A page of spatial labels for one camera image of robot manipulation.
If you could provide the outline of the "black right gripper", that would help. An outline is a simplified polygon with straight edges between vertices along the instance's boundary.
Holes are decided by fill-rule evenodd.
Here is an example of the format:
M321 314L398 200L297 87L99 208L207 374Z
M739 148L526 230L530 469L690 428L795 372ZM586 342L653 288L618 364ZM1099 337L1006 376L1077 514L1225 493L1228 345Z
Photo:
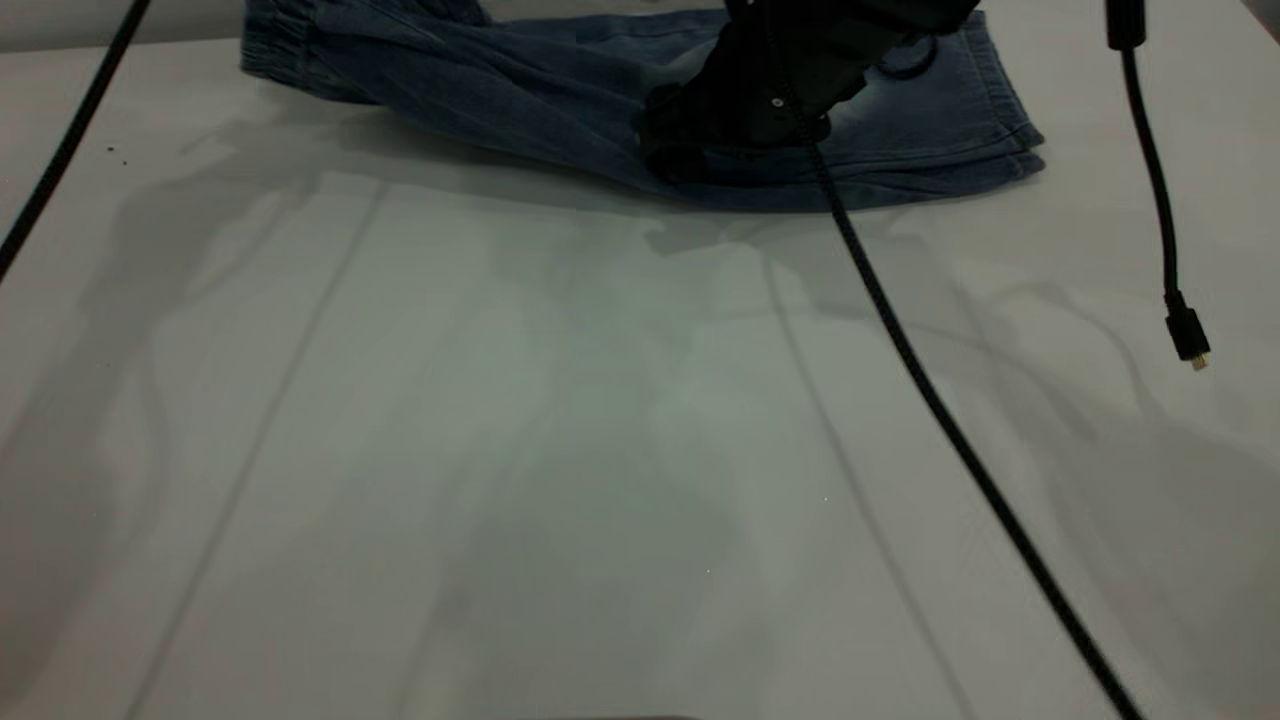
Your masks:
M728 1L700 85L660 85L640 111L650 173L669 184L739 187L762 158L865 86L887 54L951 35L975 1Z

